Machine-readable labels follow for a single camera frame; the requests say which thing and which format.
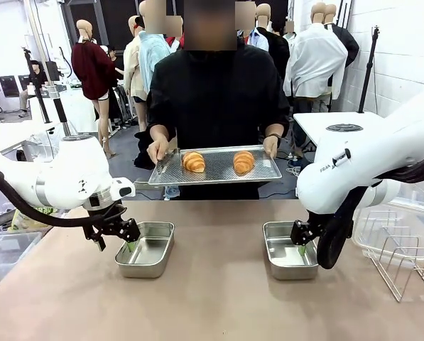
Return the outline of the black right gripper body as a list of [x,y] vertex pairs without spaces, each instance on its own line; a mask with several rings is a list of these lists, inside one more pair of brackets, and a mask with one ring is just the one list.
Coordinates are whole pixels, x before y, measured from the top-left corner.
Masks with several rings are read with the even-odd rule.
[[308,225],[312,235],[312,239],[319,237],[322,234],[325,225],[327,224],[327,215],[316,214],[309,212]]

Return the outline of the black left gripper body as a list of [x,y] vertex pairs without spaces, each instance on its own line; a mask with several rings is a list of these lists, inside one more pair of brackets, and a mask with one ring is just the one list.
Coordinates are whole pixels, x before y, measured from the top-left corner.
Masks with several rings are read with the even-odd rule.
[[125,239],[127,237],[126,223],[121,218],[125,211],[126,208],[121,202],[114,202],[100,210],[88,210],[89,217],[97,218],[97,220],[83,227],[85,238],[97,242],[104,234]]

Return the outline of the person's right hand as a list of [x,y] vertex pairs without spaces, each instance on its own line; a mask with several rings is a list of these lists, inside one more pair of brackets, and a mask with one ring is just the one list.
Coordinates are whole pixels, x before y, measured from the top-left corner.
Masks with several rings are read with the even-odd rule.
[[162,161],[171,151],[173,151],[173,148],[167,138],[164,137],[156,139],[147,148],[148,156],[155,165]]

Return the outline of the person's left hand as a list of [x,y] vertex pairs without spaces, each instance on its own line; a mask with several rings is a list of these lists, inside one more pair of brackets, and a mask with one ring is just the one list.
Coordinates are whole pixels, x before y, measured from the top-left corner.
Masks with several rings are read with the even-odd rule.
[[267,136],[263,140],[263,149],[271,158],[275,158],[278,150],[279,138],[276,135]]

